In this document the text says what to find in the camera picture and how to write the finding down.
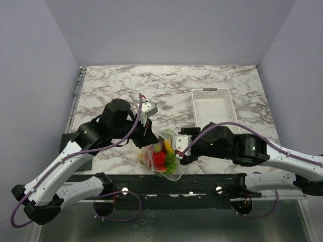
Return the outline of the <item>red watermelon slice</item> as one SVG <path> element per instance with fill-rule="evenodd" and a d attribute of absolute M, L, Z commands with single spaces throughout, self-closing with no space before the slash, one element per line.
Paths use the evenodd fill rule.
<path fill-rule="evenodd" d="M 149 169 L 154 168 L 154 164 L 153 164 L 153 160 L 152 160 L 152 151 L 150 149 L 143 149 L 142 150 L 141 162 L 143 165 L 145 165 Z"/>

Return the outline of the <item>clear zip top bag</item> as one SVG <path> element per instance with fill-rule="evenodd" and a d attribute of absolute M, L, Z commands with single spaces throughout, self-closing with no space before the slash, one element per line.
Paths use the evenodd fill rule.
<path fill-rule="evenodd" d="M 175 156 L 171 141 L 175 132 L 172 129 L 157 133 L 158 143 L 143 147 L 138 154 L 138 161 L 159 177 L 177 181 L 182 176 L 179 159 Z"/>

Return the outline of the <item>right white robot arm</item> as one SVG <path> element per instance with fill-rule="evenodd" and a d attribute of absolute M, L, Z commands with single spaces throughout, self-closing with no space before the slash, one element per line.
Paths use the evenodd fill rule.
<path fill-rule="evenodd" d="M 300 190 L 322 196 L 322 156 L 290 150 L 235 122 L 209 123 L 201 128 L 183 128 L 172 136 L 172 149 L 182 165 L 200 156 L 231 160 L 244 167 L 266 166 L 278 172 L 245 175 L 232 184 L 237 197 L 263 190 Z"/>

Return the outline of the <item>yellow bell pepper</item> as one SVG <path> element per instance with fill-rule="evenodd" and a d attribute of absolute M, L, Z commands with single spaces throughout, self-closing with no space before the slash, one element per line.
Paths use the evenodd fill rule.
<path fill-rule="evenodd" d="M 164 149 L 167 153 L 174 153 L 174 150 L 172 149 L 171 143 L 167 140 L 163 141 L 164 143 Z"/>

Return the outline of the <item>green grape bunch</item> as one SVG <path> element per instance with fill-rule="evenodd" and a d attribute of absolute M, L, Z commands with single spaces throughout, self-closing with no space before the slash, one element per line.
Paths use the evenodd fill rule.
<path fill-rule="evenodd" d="M 177 158 L 174 153 L 168 153 L 166 155 L 165 167 L 167 174 L 173 174 L 177 168 Z"/>

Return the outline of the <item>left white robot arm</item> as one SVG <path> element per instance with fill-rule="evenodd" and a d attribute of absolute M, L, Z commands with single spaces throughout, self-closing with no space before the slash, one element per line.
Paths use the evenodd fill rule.
<path fill-rule="evenodd" d="M 106 199 L 116 194 L 116 185 L 103 172 L 91 178 L 65 186 L 65 182 L 88 160 L 100 151 L 132 140 L 142 148 L 158 142 L 151 129 L 150 117 L 157 113 L 156 105 L 139 96 L 138 111 L 134 114 L 129 102 L 113 99 L 102 114 L 82 124 L 58 157 L 33 181 L 16 185 L 12 194 L 18 201 L 11 214 L 11 225 L 20 206 L 30 222 L 44 225 L 52 221 L 65 207 L 83 199 Z"/>

